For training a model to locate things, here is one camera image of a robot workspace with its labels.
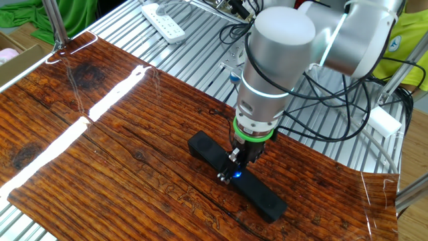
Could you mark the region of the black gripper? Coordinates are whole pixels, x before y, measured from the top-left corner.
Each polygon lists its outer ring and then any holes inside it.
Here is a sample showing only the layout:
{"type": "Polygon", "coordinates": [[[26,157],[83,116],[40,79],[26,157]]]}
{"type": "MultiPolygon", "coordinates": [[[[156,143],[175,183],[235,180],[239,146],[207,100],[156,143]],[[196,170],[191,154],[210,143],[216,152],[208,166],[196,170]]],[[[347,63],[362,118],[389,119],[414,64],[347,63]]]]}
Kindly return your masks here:
{"type": "Polygon", "coordinates": [[[232,140],[232,152],[225,154],[225,160],[217,177],[229,184],[237,171],[243,173],[247,166],[255,163],[265,151],[265,142],[275,141],[274,135],[264,137],[250,137],[247,135],[235,135],[232,140]]]}

